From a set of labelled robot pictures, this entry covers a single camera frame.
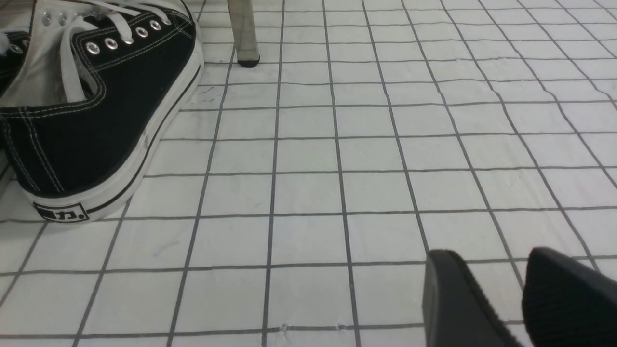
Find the grout line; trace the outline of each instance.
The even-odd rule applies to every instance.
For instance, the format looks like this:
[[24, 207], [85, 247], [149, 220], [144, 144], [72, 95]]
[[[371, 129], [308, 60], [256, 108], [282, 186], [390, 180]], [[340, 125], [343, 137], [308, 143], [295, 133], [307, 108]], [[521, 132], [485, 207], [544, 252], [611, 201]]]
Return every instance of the grout line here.
[[[234, 56], [235, 56], [235, 51], [232, 50], [231, 57], [230, 57], [229, 68], [227, 69], [227, 77], [226, 77], [227, 81], [229, 81], [229, 78], [230, 78], [230, 75], [231, 75], [231, 68], [233, 66]], [[210, 177], [208, 175], [208, 173], [210, 172], [210, 170], [212, 168], [212, 158], [214, 157], [214, 149], [215, 149], [216, 144], [217, 144], [218, 130], [219, 130], [220, 124], [221, 124], [221, 116], [223, 114], [223, 103], [225, 102], [225, 97], [227, 95], [227, 90], [228, 90], [227, 87], [225, 87], [225, 89], [223, 90], [223, 95], [221, 97], [221, 103], [220, 103], [220, 107], [219, 107], [219, 111], [218, 111], [218, 116], [217, 116], [217, 124], [216, 124], [215, 130], [214, 130], [214, 136], [213, 136], [213, 140], [212, 140], [212, 145], [210, 147], [210, 153], [208, 155], [208, 164], [207, 164], [207, 168], [206, 168], [206, 175], [204, 175], [204, 182], [202, 184], [201, 193], [199, 195], [199, 202], [197, 204], [197, 212], [196, 212], [195, 217], [193, 217], [194, 220], [195, 220], [195, 223], [193, 225], [193, 232], [191, 234], [191, 241], [189, 243], [189, 248], [188, 248], [188, 250], [186, 252], [186, 259], [184, 260], [184, 269], [183, 269], [182, 278], [180, 280], [180, 285], [179, 285], [179, 289], [178, 289], [178, 297], [176, 298], [176, 304], [175, 304], [175, 308], [173, 310], [172, 322], [171, 322], [171, 326], [170, 326], [170, 329], [169, 329], [170, 336], [167, 339], [167, 347], [171, 347], [172, 346], [173, 334], [176, 332], [176, 325], [178, 324], [178, 316], [180, 315], [180, 307], [182, 305], [182, 297], [184, 295], [184, 287], [186, 286], [186, 278], [188, 276], [188, 268], [189, 268], [189, 266], [191, 264], [191, 256], [193, 255], [193, 247], [195, 245], [195, 239], [197, 237], [197, 230], [199, 228], [199, 221], [201, 220], [201, 209], [202, 209], [202, 207], [204, 205], [205, 189], [207, 188], [208, 178]]]
[[120, 215], [120, 220], [116, 225], [114, 235], [109, 243], [109, 247], [107, 248], [107, 254], [105, 255], [105, 260], [103, 261], [103, 266], [101, 267], [101, 272], [96, 279], [96, 283], [94, 284], [94, 289], [92, 290], [92, 294], [90, 295], [90, 299], [88, 300], [88, 305], [86, 306], [86, 310], [81, 317], [81, 322], [79, 328], [77, 329], [77, 337], [73, 340], [73, 347], [77, 347], [79, 345], [80, 338], [79, 336], [83, 334], [83, 330], [86, 328], [86, 322], [88, 321], [88, 316], [92, 311], [92, 307], [94, 306], [94, 300], [96, 299], [96, 295], [99, 293], [99, 289], [101, 287], [101, 283], [103, 281], [103, 276], [105, 275], [105, 270], [107, 270], [107, 265], [109, 264], [109, 259], [112, 256], [112, 251], [114, 250], [114, 245], [116, 240], [118, 239], [118, 234], [120, 233], [120, 228], [122, 227], [122, 222], [124, 221], [124, 217], [126, 216], [126, 212], [128, 211], [128, 206], [131, 204], [131, 200], [133, 198], [129, 198], [129, 200], [124, 205], [124, 209], [122, 210], [122, 214]]
[[354, 268], [352, 266], [353, 257], [351, 251], [351, 242], [349, 240], [349, 220], [347, 218], [347, 202], [345, 199], [345, 183], [343, 179], [342, 173], [342, 159], [341, 159], [341, 141], [339, 137], [339, 125], [338, 118], [336, 113], [336, 97], [334, 95], [334, 83], [333, 83], [333, 74], [332, 74], [332, 62], [331, 62], [331, 54], [330, 54], [330, 45], [329, 45], [329, 35], [328, 35], [328, 19], [326, 15], [326, 2], [325, 0], [321, 0], [321, 8], [323, 11], [323, 23], [325, 27], [325, 40], [326, 40], [326, 57], [328, 59], [328, 78], [330, 82], [330, 98], [332, 99], [332, 120], [334, 127], [334, 144], [336, 146], [336, 164], [339, 171], [339, 191], [341, 195], [341, 214], [343, 221], [343, 234], [345, 237], [345, 255], [347, 260], [347, 279], [349, 281], [349, 299], [351, 304], [351, 314], [352, 320], [354, 321], [354, 339], [355, 339], [355, 347], [362, 347], [362, 336], [360, 335], [360, 329], [358, 329], [359, 318], [358, 318], [358, 303], [355, 295], [355, 279], [354, 279]]
[[272, 182], [270, 191], [270, 215], [268, 216], [268, 251], [266, 258], [266, 278], [263, 289], [263, 316], [262, 316], [262, 347], [267, 347], [268, 344], [268, 318], [270, 315], [270, 279], [272, 275], [272, 244], [274, 239], [274, 215], [275, 215], [275, 199], [276, 199], [276, 164], [278, 154], [278, 127], [280, 119], [281, 105], [281, 79], [283, 76], [283, 35], [285, 24], [285, 0], [282, 3], [281, 11], [281, 37], [278, 50], [278, 81], [276, 84], [276, 109], [275, 109], [275, 125], [274, 125], [274, 148], [272, 157]]

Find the black canvas sneaker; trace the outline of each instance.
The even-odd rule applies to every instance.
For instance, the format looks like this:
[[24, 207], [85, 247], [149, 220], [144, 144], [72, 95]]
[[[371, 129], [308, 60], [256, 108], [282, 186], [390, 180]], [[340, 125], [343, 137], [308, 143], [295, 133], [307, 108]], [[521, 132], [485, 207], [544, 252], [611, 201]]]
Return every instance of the black canvas sneaker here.
[[135, 192], [203, 71], [180, 0], [38, 0], [19, 75], [0, 99], [0, 138], [42, 218], [84, 222]]
[[[28, 28], [0, 30], [0, 96], [22, 67], [29, 44]], [[0, 143], [0, 196], [9, 184], [12, 174], [9, 160]]]

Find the tiled floor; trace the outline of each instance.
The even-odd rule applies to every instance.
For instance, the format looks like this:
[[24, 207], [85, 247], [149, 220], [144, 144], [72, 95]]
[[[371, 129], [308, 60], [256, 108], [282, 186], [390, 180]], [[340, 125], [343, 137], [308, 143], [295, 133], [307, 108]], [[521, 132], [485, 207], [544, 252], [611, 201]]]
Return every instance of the tiled floor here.
[[253, 0], [250, 70], [197, 1], [206, 73], [127, 206], [0, 201], [0, 346], [423, 346], [433, 248], [529, 346], [532, 247], [617, 278], [614, 0]]

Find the black shoe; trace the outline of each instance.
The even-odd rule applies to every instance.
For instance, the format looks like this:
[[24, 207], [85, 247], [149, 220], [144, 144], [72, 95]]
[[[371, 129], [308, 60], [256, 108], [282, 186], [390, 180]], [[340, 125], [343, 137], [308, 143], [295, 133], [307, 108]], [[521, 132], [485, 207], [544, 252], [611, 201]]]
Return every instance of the black shoe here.
[[21, 75], [0, 99], [17, 179], [54, 222], [100, 219], [128, 200], [203, 71], [180, 0], [93, 3], [35, 3]]
[[[21, 69], [29, 44], [27, 28], [0, 30], [0, 96]], [[0, 143], [0, 196], [9, 184], [11, 175], [9, 160]]]

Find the chair leg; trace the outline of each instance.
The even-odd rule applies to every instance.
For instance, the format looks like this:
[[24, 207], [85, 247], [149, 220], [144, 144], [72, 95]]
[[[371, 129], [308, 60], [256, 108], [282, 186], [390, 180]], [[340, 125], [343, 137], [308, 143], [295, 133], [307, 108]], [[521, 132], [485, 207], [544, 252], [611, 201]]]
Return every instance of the chair leg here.
[[255, 67], [259, 63], [257, 34], [251, 0], [227, 0], [238, 64]]

